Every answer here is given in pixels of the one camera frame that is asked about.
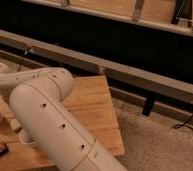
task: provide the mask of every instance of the metal rail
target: metal rail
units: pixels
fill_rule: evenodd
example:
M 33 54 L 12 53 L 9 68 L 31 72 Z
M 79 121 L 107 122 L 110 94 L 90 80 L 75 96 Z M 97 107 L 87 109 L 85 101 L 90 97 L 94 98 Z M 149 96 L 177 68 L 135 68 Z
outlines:
M 0 43 L 193 104 L 193 85 L 0 30 Z

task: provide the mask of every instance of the floor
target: floor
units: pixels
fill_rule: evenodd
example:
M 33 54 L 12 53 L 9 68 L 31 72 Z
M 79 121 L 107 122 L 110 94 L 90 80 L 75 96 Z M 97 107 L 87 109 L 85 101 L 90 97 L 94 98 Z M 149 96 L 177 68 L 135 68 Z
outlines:
M 18 68 L 9 61 L 0 61 L 13 71 Z M 113 98 L 113 103 L 126 150 L 118 160 L 129 171 L 193 171 L 193 132 L 186 128 L 174 130 L 171 127 L 179 121 L 153 112 L 145 117 L 140 107 L 119 99 Z

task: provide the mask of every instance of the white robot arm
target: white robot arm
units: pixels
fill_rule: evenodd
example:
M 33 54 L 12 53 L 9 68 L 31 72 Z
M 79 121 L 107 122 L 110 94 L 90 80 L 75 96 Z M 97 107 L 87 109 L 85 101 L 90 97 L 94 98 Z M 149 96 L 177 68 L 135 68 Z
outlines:
M 39 77 L 35 70 L 26 72 L 26 79 L 25 74 L 18 73 L 18 80 L 24 80 L 20 85 L 16 75 L 10 75 L 15 83 L 10 82 L 8 87 L 18 86 L 11 92 L 9 103 L 22 127 L 61 171 L 126 171 L 60 104 L 73 88 L 72 75 L 63 68 L 46 70 Z

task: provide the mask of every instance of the cable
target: cable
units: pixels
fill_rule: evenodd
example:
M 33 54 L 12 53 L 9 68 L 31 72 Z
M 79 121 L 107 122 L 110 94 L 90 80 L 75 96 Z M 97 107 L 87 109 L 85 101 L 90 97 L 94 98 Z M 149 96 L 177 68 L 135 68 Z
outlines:
M 17 72 L 20 72 L 20 71 L 21 71 L 22 65 L 23 65 L 23 61 L 24 61 L 24 57 L 21 58 L 21 61 L 20 61 L 20 63 L 19 63 L 19 67 L 18 67 L 18 69 L 17 69 Z
M 179 129 L 179 128 L 182 128 L 184 126 L 184 127 L 187 127 L 187 128 L 189 128 L 190 130 L 193 131 L 193 127 L 187 125 L 187 123 L 189 123 L 192 119 L 193 119 L 193 114 L 184 123 L 176 124 L 176 125 L 173 126 L 173 128 L 174 129 Z

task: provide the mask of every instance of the wooden table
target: wooden table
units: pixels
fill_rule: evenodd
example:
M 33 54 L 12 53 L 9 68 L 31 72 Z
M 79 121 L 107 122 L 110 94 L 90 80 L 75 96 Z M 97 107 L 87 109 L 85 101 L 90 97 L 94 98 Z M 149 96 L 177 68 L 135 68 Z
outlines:
M 63 102 L 72 114 L 114 155 L 124 154 L 124 147 L 106 78 L 104 76 L 75 79 L 71 95 Z M 22 145 L 9 121 L 13 118 L 0 96 L 0 111 L 6 120 L 0 124 L 0 141 L 7 143 L 9 153 L 0 158 L 0 170 L 24 170 L 53 166 L 40 149 Z

